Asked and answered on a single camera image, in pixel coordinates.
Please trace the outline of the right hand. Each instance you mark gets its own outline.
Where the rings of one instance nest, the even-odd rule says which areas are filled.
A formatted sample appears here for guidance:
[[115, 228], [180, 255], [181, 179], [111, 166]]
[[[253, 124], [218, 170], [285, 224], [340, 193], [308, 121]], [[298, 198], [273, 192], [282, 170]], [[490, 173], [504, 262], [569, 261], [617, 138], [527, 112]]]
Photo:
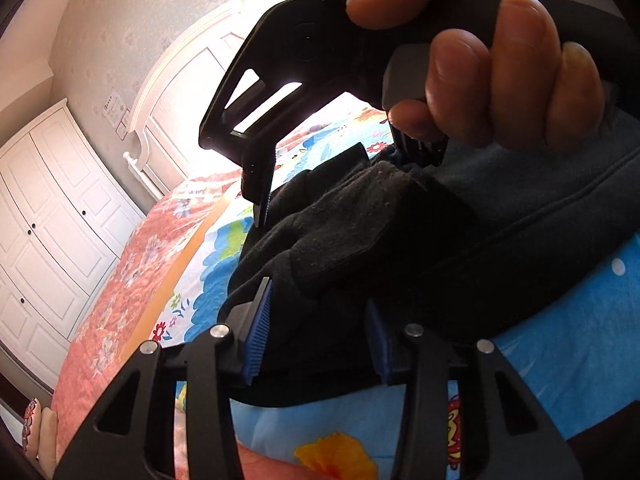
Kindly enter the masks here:
[[[346, 9], [355, 24], [384, 29], [412, 20], [427, 1], [348, 0]], [[446, 136], [473, 148], [573, 151], [597, 134], [605, 106], [590, 53], [574, 42], [561, 47], [538, 0], [501, 0], [490, 50], [463, 29], [440, 32], [424, 91], [426, 102], [393, 106], [390, 124], [419, 141]]]

